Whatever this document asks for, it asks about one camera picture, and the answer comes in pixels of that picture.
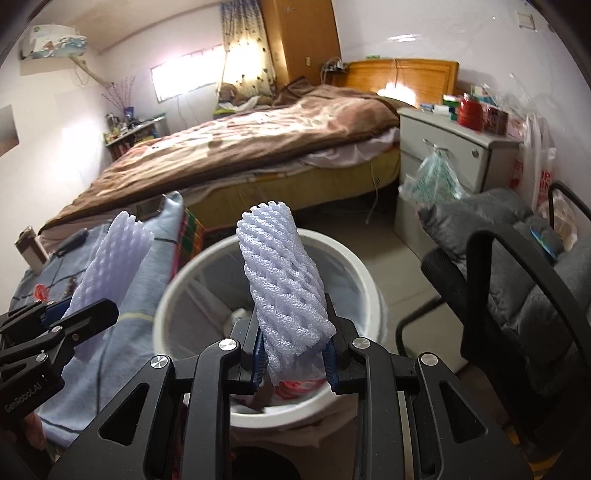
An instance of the blanket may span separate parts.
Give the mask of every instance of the blanket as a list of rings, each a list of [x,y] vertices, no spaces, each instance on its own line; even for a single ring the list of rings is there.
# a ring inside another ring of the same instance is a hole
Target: blanket
[[[60,447],[68,447],[152,357],[153,318],[174,271],[184,212],[183,198],[174,192],[160,215],[144,223],[155,242],[119,308],[117,323],[105,332],[89,362],[74,357],[64,367],[64,389],[40,407],[47,438]],[[28,270],[11,309],[31,303],[37,283],[48,287],[50,300],[62,300],[71,278],[80,283],[109,227],[104,223],[89,230],[84,245],[61,258],[53,257],[41,275]]]
[[[400,120],[374,93],[314,87],[292,105],[234,115],[143,142],[108,167],[41,231],[299,155],[369,140]]]

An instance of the green plastic bag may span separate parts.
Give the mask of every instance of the green plastic bag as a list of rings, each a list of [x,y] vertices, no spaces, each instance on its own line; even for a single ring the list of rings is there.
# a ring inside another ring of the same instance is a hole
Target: green plastic bag
[[[417,210],[468,196],[457,179],[447,150],[437,147],[423,160],[415,178],[407,175],[398,191],[400,197]]]

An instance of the screw head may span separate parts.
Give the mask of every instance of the screw head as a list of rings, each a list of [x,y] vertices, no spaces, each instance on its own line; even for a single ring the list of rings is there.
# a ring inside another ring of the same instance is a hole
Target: screw head
[[[220,340],[218,343],[218,347],[220,347],[220,350],[223,350],[224,352],[234,350],[237,346],[238,343],[232,338],[224,338],[224,340]]]
[[[168,365],[168,357],[165,355],[156,355],[150,360],[152,368],[164,368]]]
[[[357,337],[353,340],[353,346],[358,350],[365,350],[371,346],[371,342],[367,338]]]
[[[434,367],[439,362],[439,359],[432,353],[425,353],[421,355],[421,362],[429,367]]]

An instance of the red object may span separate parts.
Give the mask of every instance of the red object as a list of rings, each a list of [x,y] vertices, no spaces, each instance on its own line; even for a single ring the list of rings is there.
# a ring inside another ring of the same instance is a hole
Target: red object
[[[457,123],[472,130],[482,131],[484,114],[480,101],[468,94],[464,95],[457,113]]]
[[[484,130],[491,134],[500,135],[502,137],[507,133],[507,123],[509,122],[509,114],[497,107],[487,105],[484,114]]]
[[[285,382],[281,380],[275,388],[275,393],[283,400],[295,400],[319,389],[326,380],[310,380],[307,382]]]
[[[49,289],[45,285],[38,283],[35,285],[35,292],[33,292],[33,295],[37,300],[47,301],[49,298]]]

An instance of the air conditioner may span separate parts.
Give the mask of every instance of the air conditioner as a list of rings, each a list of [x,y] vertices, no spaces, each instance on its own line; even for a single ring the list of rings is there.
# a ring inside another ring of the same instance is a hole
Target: air conditioner
[[[77,29],[63,25],[35,25],[21,45],[26,59],[79,57],[87,48],[86,37],[79,35]]]

